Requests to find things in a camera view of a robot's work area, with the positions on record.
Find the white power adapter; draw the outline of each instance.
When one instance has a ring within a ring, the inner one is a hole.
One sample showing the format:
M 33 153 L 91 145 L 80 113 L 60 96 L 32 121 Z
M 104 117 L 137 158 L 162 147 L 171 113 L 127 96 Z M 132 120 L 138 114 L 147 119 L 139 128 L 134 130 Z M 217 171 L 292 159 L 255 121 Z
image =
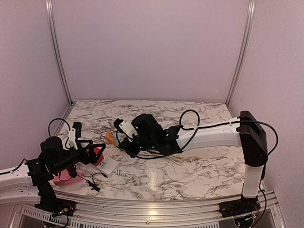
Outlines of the white power adapter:
M 99 165 L 94 166 L 92 164 L 88 164 L 87 167 L 90 171 L 93 171 L 93 168 L 95 172 L 101 172 L 107 177 L 111 177 L 114 171 L 119 167 L 119 162 L 112 158 L 105 157 Z

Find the white cable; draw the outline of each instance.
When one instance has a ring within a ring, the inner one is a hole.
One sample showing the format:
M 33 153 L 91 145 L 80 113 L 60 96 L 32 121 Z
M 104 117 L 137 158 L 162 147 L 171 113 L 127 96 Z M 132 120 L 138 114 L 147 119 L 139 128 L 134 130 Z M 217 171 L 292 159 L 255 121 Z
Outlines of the white cable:
M 149 152 L 142 152 L 144 156 L 147 157 L 155 157 L 155 156 L 162 156 L 162 154 L 154 154 L 154 153 L 149 153 Z M 178 156 L 178 155 L 170 155 L 168 157 L 165 157 L 170 159 L 173 163 L 177 164 L 177 165 L 183 165 L 183 157 L 182 156 Z
M 127 172 L 127 171 L 123 171 L 121 169 L 116 169 L 114 171 L 115 175 L 117 176 L 121 176 L 121 177 L 128 177 L 128 178 L 131 178 L 131 179 L 134 179 L 135 180 L 135 185 L 136 186 L 139 186 L 140 183 L 141 183 L 141 180 L 139 179 L 139 177 L 137 177 L 134 173 L 132 172 Z

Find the marble tabletop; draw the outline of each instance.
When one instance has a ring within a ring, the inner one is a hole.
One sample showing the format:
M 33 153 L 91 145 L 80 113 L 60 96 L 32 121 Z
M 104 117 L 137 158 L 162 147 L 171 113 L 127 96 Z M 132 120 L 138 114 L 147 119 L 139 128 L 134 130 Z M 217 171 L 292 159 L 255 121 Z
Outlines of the marble tabletop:
M 123 177 L 114 175 L 105 178 L 96 175 L 94 180 L 100 192 L 91 190 L 85 181 L 67 186 L 53 187 L 57 191 L 92 197 L 125 200 L 190 200 L 240 194 L 244 180 L 244 157 L 240 147 L 218 146 L 193 149 L 180 154 L 183 165 L 168 158 L 141 160 L 131 158 L 125 152 L 107 143 L 105 136 L 115 130 L 113 122 L 123 118 L 129 122 L 142 113 L 151 113 L 163 128 L 178 125 L 180 114 L 195 109 L 201 117 L 201 124 L 228 120 L 231 115 L 224 104 L 204 102 L 167 101 L 77 101 L 67 118 L 72 125 L 81 122 L 82 139 L 94 143 L 106 143 L 104 156 L 119 162 L 119 169 L 133 173 Z M 183 117 L 184 125 L 196 125 L 194 114 Z M 67 138 L 64 126 L 58 135 Z M 94 173 L 85 165 L 78 164 L 85 178 Z

